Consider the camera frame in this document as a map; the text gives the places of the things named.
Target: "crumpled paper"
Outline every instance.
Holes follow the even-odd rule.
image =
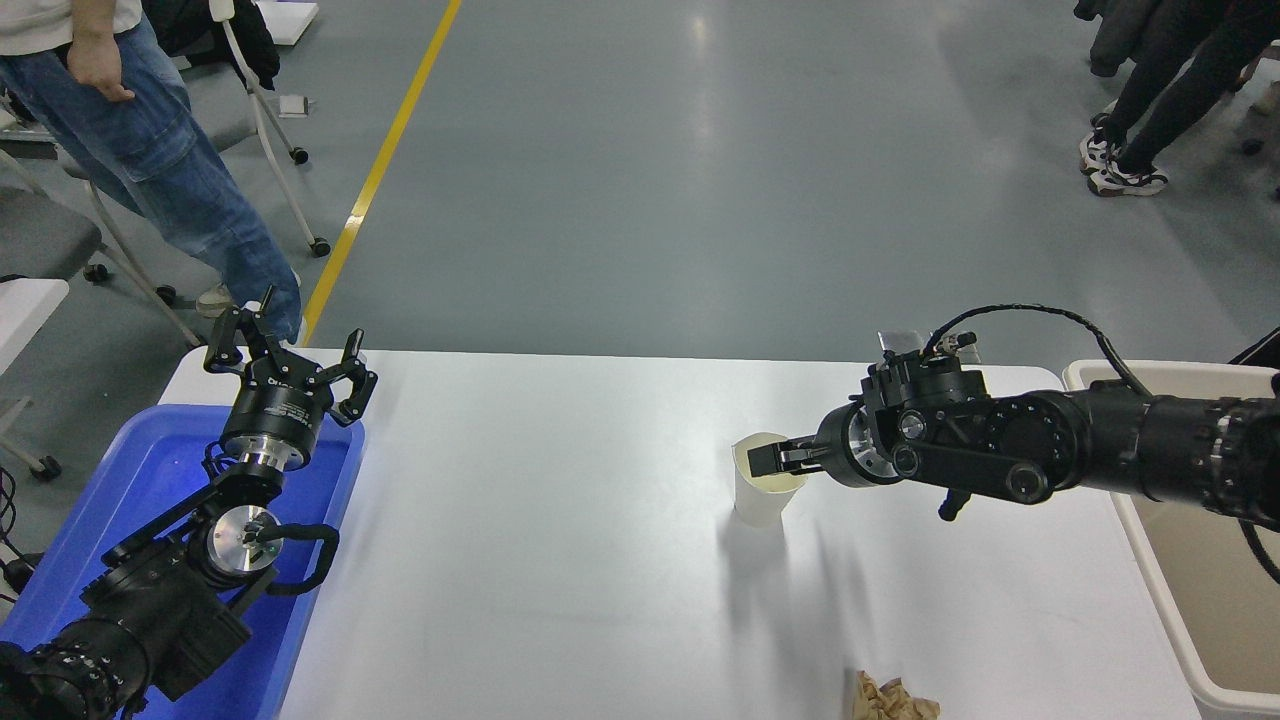
[[[870,675],[858,671],[854,720],[938,720],[941,714],[942,706],[932,700],[911,697],[902,687],[902,678],[877,688]]]

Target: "cable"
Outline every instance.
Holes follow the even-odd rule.
[[[1253,551],[1253,557],[1257,559],[1258,565],[1271,575],[1271,579],[1280,584],[1280,568],[1276,568],[1275,560],[1267,555],[1267,548],[1262,547],[1262,538],[1258,537],[1258,529],[1252,523],[1245,523],[1239,520],[1240,532],[1244,533],[1244,542],[1249,543],[1249,550]]]
[[[205,459],[200,461],[200,465],[205,469],[205,474],[209,475],[209,482],[216,480],[224,470],[236,464],[236,459],[225,452],[214,455],[215,447],[219,447],[218,441],[206,445]]]
[[[9,473],[0,465],[0,544],[8,547],[14,555],[18,556],[27,568],[32,570],[36,569],[35,565],[27,560],[27,555],[14,547],[9,541],[9,533],[13,530],[14,523],[18,521],[18,506],[13,503],[13,497],[18,491],[18,484],[13,479],[13,474]]]
[[[1137,377],[1134,377],[1133,370],[1130,370],[1129,366],[1125,365],[1124,360],[1120,359],[1120,355],[1111,345],[1111,341],[1107,340],[1107,336],[1102,334],[1102,331],[1098,329],[1097,325],[1085,320],[1080,315],[1071,313],[1070,310],[1062,310],[1060,307],[1050,307],[1047,305],[1028,305],[1021,302],[1011,302],[1005,305],[984,305],[982,307],[974,307],[973,310],[966,310],[960,315],[956,315],[954,319],[947,322],[941,328],[933,331],[933,334],[929,336],[929,341],[924,343],[924,350],[920,351],[920,355],[922,356],[932,355],[934,352],[934,346],[938,343],[938,341],[942,340],[942,336],[946,334],[946,332],[950,331],[951,328],[968,320],[969,318],[977,315],[986,315],[987,313],[996,313],[1000,310],[1034,310],[1037,313],[1047,313],[1050,315],[1061,315],[1069,320],[1074,320],[1084,325],[1085,328],[1088,328],[1091,333],[1093,333],[1093,337],[1097,338],[1098,347],[1102,348],[1102,356],[1107,359],[1107,363],[1110,363],[1111,368],[1115,369],[1117,375],[1120,375],[1120,379],[1124,380],[1124,383],[1129,386],[1129,388],[1133,389],[1135,393],[1144,397],[1151,397],[1151,391],[1148,391],[1147,387],[1142,384],[1142,382],[1139,382]]]

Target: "blue plastic bin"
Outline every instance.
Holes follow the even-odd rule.
[[[31,650],[83,615],[87,607],[79,594],[106,569],[101,555],[209,483],[200,461],[205,446],[221,434],[229,413],[216,406],[159,405],[125,423],[0,626],[0,639]],[[340,527],[364,445],[360,425],[339,428],[326,418],[311,464],[285,474],[284,493],[271,502],[271,512],[282,523]],[[301,580],[317,555],[319,543],[285,542],[275,562],[279,580]],[[300,597],[264,596],[243,616],[253,632],[244,647],[178,702],[152,688],[138,719],[275,717],[319,592],[324,585]]]

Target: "white table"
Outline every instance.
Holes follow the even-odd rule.
[[[67,292],[67,281],[23,278],[0,283],[0,373],[9,369]]]
[[[812,475],[783,528],[732,516],[730,446],[814,432],[865,364],[367,355],[367,451],[280,720],[835,720],[859,669],[956,720],[1199,719],[1102,492],[946,524],[937,488]],[[161,402],[232,400],[200,361]]]

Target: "white paper cup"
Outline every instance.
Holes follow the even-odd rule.
[[[777,433],[755,433],[733,445],[735,491],[733,511],[744,523],[753,528],[768,528],[782,519],[782,509],[791,502],[791,496],[804,484],[804,475],[777,473],[773,475],[751,477],[751,465],[746,460],[749,450],[782,442],[786,436]]]

